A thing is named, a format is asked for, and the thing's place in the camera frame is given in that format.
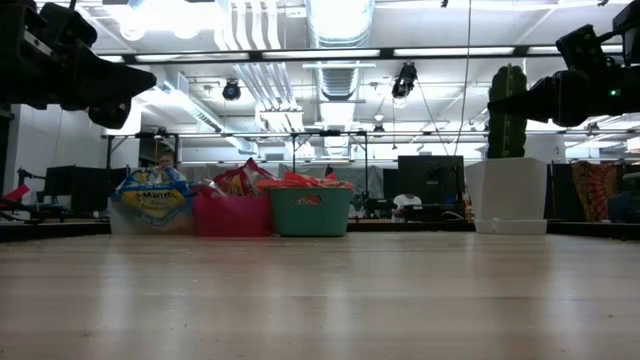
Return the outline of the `black background monitor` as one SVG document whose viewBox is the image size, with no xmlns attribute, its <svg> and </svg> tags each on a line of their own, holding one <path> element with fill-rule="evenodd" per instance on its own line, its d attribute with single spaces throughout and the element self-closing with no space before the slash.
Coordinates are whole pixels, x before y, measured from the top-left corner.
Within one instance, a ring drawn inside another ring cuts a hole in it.
<svg viewBox="0 0 640 360">
<path fill-rule="evenodd" d="M 400 156 L 398 186 L 423 204 L 454 204 L 465 189 L 462 156 Z"/>
</svg>

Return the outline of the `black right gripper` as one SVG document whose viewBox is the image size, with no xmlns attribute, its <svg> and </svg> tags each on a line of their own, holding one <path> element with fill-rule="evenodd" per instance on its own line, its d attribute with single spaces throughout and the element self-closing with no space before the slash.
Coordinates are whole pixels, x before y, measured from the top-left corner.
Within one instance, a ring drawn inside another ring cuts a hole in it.
<svg viewBox="0 0 640 360">
<path fill-rule="evenodd" d="M 564 101 L 562 85 L 564 76 Z M 491 100 L 488 110 L 563 128 L 591 116 L 640 112 L 640 65 L 613 67 L 600 74 L 570 70 L 538 80 L 531 89 Z"/>
</svg>

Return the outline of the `clear plastic bin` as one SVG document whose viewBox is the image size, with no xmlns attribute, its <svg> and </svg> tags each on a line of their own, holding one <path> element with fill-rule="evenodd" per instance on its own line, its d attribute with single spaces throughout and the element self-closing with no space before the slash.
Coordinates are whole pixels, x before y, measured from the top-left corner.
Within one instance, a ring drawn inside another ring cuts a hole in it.
<svg viewBox="0 0 640 360">
<path fill-rule="evenodd" d="M 193 197 L 149 194 L 111 197 L 111 232 L 115 235 L 192 235 Z"/>
</svg>

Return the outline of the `black folding table frame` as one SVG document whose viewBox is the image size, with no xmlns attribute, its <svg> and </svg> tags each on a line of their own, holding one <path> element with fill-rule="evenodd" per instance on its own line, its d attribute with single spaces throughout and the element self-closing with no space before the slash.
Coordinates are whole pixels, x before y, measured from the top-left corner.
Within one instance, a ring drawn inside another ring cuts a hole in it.
<svg viewBox="0 0 640 360">
<path fill-rule="evenodd" d="M 223 139 L 230 139 L 230 138 L 257 138 L 257 139 L 266 139 L 266 138 L 290 138 L 292 141 L 295 141 L 298 137 L 305 137 L 307 140 L 309 140 L 311 137 L 323 137 L 323 138 L 327 138 L 327 137 L 349 137 L 349 138 L 353 138 L 355 141 L 356 137 L 362 137 L 363 142 L 360 144 L 360 147 L 364 150 L 365 152 L 365 159 L 364 159 L 364 174 L 365 174 L 365 182 L 364 182 L 364 191 L 363 194 L 368 195 L 369 194 L 369 175 L 368 175 L 368 166 L 369 166 L 369 160 L 368 160 L 368 145 L 369 145 L 369 141 L 368 141 L 368 137 L 369 137 L 369 133 L 367 131 L 364 130 L 360 130 L 360 131 L 339 131 L 339 130 L 320 130 L 320 131 L 314 131 L 314 132 L 284 132 L 284 133 L 277 133 L 277 132 L 231 132 L 231 133 L 225 133 L 225 132 L 210 132 L 210 133 L 175 133 L 175 132 L 167 132 L 166 130 L 160 131 L 158 130 L 157 132 L 138 132 L 138 133 L 132 133 L 132 134 L 118 134 L 118 135 L 113 135 L 113 134 L 104 134 L 101 136 L 102 139 L 106 139 L 107 143 L 106 143 L 106 160 L 105 160 L 105 168 L 106 169 L 110 169 L 111 168 L 111 159 L 112 159 L 112 153 L 113 151 L 120 146 L 125 140 L 128 139 L 143 139 L 143 138 L 151 138 L 151 139 L 166 139 L 166 138 L 172 138 L 174 143 L 174 146 L 179 146 L 180 145 L 180 141 L 183 139 L 196 139 L 196 138 L 202 138 L 202 139 L 209 139 L 209 138 L 223 138 Z"/>
</svg>

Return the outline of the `black overhead frame bar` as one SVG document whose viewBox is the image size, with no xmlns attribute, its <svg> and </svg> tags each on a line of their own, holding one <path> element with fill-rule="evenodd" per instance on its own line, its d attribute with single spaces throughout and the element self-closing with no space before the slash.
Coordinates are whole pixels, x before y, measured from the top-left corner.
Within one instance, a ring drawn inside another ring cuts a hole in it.
<svg viewBox="0 0 640 360">
<path fill-rule="evenodd" d="M 214 64 L 319 61 L 395 61 L 559 58 L 558 49 L 550 45 L 410 47 L 410 48 L 338 48 L 338 49 L 267 49 L 239 51 L 196 51 L 165 53 L 105 53 L 103 60 L 139 64 Z"/>
</svg>

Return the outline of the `pink plastic bin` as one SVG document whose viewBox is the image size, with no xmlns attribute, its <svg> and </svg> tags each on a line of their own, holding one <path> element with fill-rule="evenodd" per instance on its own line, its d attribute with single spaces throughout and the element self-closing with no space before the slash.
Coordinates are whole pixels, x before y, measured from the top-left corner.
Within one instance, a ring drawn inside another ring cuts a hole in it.
<svg viewBox="0 0 640 360">
<path fill-rule="evenodd" d="M 201 237 L 267 237 L 274 231 L 266 196 L 198 196 L 193 214 Z"/>
</svg>

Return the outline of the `silver ventilation duct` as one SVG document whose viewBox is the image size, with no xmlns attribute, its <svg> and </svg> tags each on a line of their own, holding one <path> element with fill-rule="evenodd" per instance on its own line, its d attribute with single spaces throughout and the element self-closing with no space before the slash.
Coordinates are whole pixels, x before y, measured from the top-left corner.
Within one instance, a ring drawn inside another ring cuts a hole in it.
<svg viewBox="0 0 640 360">
<path fill-rule="evenodd" d="M 305 0 L 312 48 L 365 48 L 370 45 L 375 0 Z M 321 94 L 328 100 L 349 100 L 358 88 L 357 68 L 316 71 Z"/>
</svg>

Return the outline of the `red sheet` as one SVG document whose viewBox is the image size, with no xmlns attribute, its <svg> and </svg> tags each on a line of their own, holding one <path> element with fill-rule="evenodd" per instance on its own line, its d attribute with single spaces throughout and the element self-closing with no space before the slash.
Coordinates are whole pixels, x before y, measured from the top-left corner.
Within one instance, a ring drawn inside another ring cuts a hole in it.
<svg viewBox="0 0 640 360">
<path fill-rule="evenodd" d="M 22 184 L 9 193 L 0 196 L 0 210 L 15 209 L 21 204 L 22 198 L 30 191 L 31 189 L 26 184 Z"/>
</svg>

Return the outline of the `orange Maruchan noodle pack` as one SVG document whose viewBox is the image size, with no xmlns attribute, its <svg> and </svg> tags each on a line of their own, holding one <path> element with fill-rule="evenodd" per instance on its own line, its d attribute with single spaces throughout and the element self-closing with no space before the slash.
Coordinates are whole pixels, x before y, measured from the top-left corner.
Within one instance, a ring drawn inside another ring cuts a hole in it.
<svg viewBox="0 0 640 360">
<path fill-rule="evenodd" d="M 300 182 L 292 180 L 261 179 L 257 182 L 257 187 L 262 192 L 276 188 L 294 188 L 300 186 Z"/>
<path fill-rule="evenodd" d="M 335 173 L 330 173 L 324 178 L 316 178 L 305 174 L 287 172 L 284 175 L 284 180 L 291 183 L 293 187 L 353 188 L 350 182 L 339 181 Z"/>
</svg>

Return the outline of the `green cactus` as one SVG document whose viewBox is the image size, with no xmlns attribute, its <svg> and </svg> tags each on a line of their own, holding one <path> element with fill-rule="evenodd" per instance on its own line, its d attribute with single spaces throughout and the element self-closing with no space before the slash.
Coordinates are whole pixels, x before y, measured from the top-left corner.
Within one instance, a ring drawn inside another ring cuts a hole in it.
<svg viewBox="0 0 640 360">
<path fill-rule="evenodd" d="M 489 159 L 519 158 L 525 155 L 527 119 L 501 112 L 496 103 L 527 91 L 527 79 L 519 66 L 502 66 L 493 76 L 489 89 Z"/>
</svg>

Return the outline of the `teal plastic bin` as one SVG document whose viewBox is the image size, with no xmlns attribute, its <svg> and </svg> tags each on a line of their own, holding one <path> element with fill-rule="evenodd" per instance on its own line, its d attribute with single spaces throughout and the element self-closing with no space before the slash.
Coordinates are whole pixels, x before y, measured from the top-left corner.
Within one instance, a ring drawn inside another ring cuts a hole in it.
<svg viewBox="0 0 640 360">
<path fill-rule="evenodd" d="M 279 236 L 340 237 L 347 232 L 353 197 L 350 188 L 275 188 L 268 196 Z"/>
</svg>

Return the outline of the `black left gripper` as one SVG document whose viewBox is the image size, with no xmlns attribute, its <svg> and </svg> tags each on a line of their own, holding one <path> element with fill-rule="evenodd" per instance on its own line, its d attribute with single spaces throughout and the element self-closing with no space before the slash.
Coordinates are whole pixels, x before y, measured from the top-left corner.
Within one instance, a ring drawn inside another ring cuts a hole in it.
<svg viewBox="0 0 640 360">
<path fill-rule="evenodd" d="M 0 30 L 0 104 L 88 110 L 90 120 L 120 130 L 131 99 L 157 84 L 148 71 L 95 55 L 95 31 Z"/>
</svg>

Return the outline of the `blue Maruchan noodle pack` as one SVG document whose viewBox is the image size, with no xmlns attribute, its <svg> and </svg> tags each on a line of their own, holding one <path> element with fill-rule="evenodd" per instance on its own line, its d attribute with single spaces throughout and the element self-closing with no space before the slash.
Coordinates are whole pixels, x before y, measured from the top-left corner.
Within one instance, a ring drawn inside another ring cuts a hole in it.
<svg viewBox="0 0 640 360">
<path fill-rule="evenodd" d="M 191 235 L 195 194 L 175 168 L 133 171 L 110 195 L 115 235 Z"/>
</svg>

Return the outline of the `orange patterned tapestry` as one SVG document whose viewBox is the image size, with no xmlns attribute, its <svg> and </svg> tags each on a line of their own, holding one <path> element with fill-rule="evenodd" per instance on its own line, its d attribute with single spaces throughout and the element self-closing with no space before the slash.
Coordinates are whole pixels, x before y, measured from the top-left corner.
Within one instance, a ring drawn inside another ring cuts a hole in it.
<svg viewBox="0 0 640 360">
<path fill-rule="evenodd" d="M 608 220 L 609 200 L 617 194 L 617 167 L 577 162 L 571 165 L 571 171 L 586 221 Z"/>
</svg>

